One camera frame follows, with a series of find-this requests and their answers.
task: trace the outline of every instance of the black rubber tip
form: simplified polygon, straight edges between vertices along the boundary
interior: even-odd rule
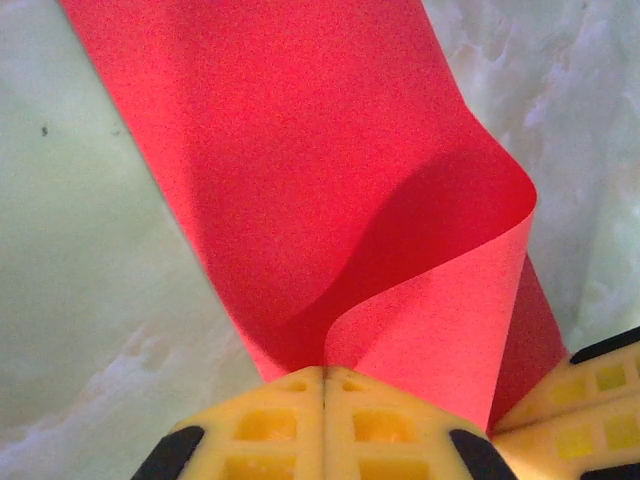
[[[466,430],[452,430],[449,437],[473,480],[518,480],[488,440]]]
[[[203,436],[191,426],[163,437],[131,480],[178,480]]]
[[[620,465],[583,473],[580,480],[637,480],[640,479],[640,463]]]
[[[569,363],[577,365],[582,362],[588,362],[589,360],[614,352],[619,348],[627,347],[636,342],[640,342],[640,327],[633,328],[627,332],[620,333],[619,335],[607,338],[606,340],[594,343],[577,351],[571,357]]]

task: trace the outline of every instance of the red paper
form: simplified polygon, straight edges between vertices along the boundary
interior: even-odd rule
[[[500,366],[490,426],[549,372],[549,366],[567,355],[558,326],[551,319],[551,308],[527,257]]]
[[[518,394],[564,354],[547,311],[548,355],[505,350],[535,191],[419,0],[62,4],[266,380],[337,363],[487,426],[503,351]]]

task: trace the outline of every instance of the white marble surface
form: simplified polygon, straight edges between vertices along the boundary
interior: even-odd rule
[[[130,478],[260,383],[51,0],[0,0],[0,224],[0,478]]]
[[[539,189],[531,254],[572,349],[640,324],[638,5],[426,0]],[[0,172],[2,478],[129,478],[258,382],[53,0],[0,0]]]
[[[567,345],[640,325],[640,4],[425,4],[468,105],[538,188],[530,252]]]

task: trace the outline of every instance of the square hole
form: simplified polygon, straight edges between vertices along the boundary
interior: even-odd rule
[[[565,460],[585,457],[593,453],[593,437],[589,425],[570,428],[558,433],[556,437],[558,455]]]
[[[347,380],[346,382],[344,382],[342,384],[342,389],[345,392],[362,392],[364,391],[364,388],[362,388],[360,385],[358,385],[357,383],[354,383],[350,380]]]
[[[284,387],[284,390],[288,392],[305,392],[307,390],[307,384],[302,380],[294,380]]]
[[[619,415],[608,419],[604,423],[604,433],[610,450],[640,445],[640,429],[635,415]]]
[[[256,410],[247,413],[236,430],[234,439],[253,442],[295,440],[296,417],[290,410]]]
[[[415,441],[411,423],[388,410],[362,410],[353,414],[357,442],[407,443]]]
[[[222,480],[293,480],[292,455],[247,455],[227,459]]]
[[[560,383],[551,391],[551,401],[557,405],[569,405],[585,398],[587,398],[587,382],[584,378]]]
[[[360,460],[360,480],[429,480],[426,463],[412,459]]]
[[[601,392],[622,387],[627,383],[624,368],[622,365],[601,368],[596,372],[596,383]]]

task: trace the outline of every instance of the red paper strip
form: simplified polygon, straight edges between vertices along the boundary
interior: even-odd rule
[[[486,425],[535,191],[419,0],[62,4],[265,379],[326,353]]]

